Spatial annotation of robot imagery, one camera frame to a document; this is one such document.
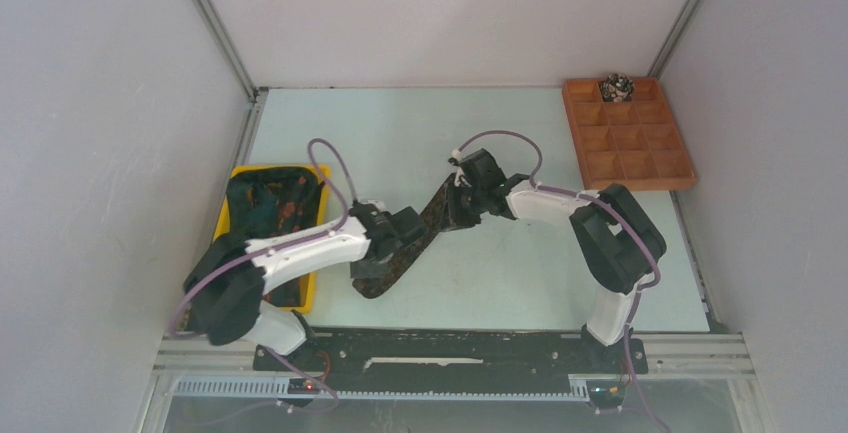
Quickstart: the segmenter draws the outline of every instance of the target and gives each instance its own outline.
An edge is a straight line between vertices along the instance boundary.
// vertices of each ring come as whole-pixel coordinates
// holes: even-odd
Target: yellow crate
[[[315,168],[312,165],[244,165],[237,166],[236,168],[234,168],[232,174],[230,174],[230,178],[245,171],[265,170],[268,168],[279,168],[282,166],[296,166],[306,168],[313,174],[315,174],[315,176],[318,176],[318,174],[315,172]],[[330,174],[333,171],[332,169],[330,169],[330,166],[319,166],[321,167],[321,171],[324,172],[324,175],[329,178]],[[324,223],[324,217],[327,214],[327,201],[329,201],[329,199],[330,188],[324,186],[323,190],[321,191],[321,202],[318,204],[318,218],[316,222],[317,225]],[[219,236],[223,235],[228,231],[230,231],[230,207],[227,205],[227,200],[225,199],[224,205],[221,207],[221,213],[218,215],[218,225],[215,227],[215,238],[218,238]],[[300,313],[309,313],[310,311],[312,311],[312,302],[315,299],[315,273],[317,272],[313,271],[307,275],[303,275],[300,277],[300,291],[303,304],[301,304],[300,306],[285,307],[284,309],[294,310]]]

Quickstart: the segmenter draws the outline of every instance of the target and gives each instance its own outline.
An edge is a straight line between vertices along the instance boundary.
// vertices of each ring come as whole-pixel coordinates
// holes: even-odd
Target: work surface
[[[542,183],[582,188],[558,88],[388,88],[271,90],[248,163],[306,163],[313,137],[344,156],[360,199],[390,211],[416,211],[451,172],[451,151],[489,129],[523,133],[542,148]],[[481,138],[507,176],[530,173],[532,148],[511,137]],[[332,155],[316,147],[319,161]],[[637,200],[665,236],[663,279],[645,293],[634,326],[643,331],[707,331],[684,239],[667,192]],[[341,213],[331,199],[328,217]],[[588,319],[597,283],[569,229],[484,216],[471,230],[440,234],[386,294],[366,300],[350,285],[348,265],[321,270],[313,325],[462,329],[577,330]]]

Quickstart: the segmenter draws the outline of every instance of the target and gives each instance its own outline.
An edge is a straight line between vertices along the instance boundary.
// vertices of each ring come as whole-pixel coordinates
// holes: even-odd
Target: wooden organizer
[[[698,180],[659,81],[634,78],[632,101],[601,98],[603,78],[567,80],[568,124],[587,189],[682,190]]]

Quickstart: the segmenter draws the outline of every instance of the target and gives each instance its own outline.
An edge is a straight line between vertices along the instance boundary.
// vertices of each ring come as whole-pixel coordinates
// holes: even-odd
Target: black fabric
[[[239,173],[227,184],[230,232],[270,238],[317,224],[324,184],[302,167],[276,167]],[[275,306],[299,306],[305,292],[299,279],[265,295]]]

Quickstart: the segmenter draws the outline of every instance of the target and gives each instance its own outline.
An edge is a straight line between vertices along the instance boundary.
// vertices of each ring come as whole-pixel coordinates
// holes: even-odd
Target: plastic bin
[[[332,173],[332,169],[330,169],[329,165],[319,165],[321,171],[324,172],[324,175],[327,178],[330,177]],[[315,172],[315,168],[312,165],[293,165],[293,164],[284,164],[284,165],[244,165],[237,166],[233,169],[230,174],[230,178],[238,175],[239,173],[245,171],[253,171],[253,170],[265,170],[268,168],[279,168],[279,167],[301,167],[306,168],[311,171],[313,174],[318,176]],[[318,204],[318,218],[316,219],[316,224],[320,225],[324,223],[325,216],[327,213],[327,202],[330,199],[330,189],[324,186],[321,190],[321,201]],[[230,208],[227,205],[227,200],[224,199],[224,205],[221,207],[221,213],[218,215],[218,224],[215,227],[215,238],[223,235],[224,233],[230,231]],[[315,299],[315,273],[316,271],[310,272],[309,274],[303,275],[299,278],[300,281],[300,291],[301,291],[301,301],[303,302],[299,306],[293,307],[284,307],[286,310],[294,310],[300,313],[309,313],[312,311],[312,302]]]

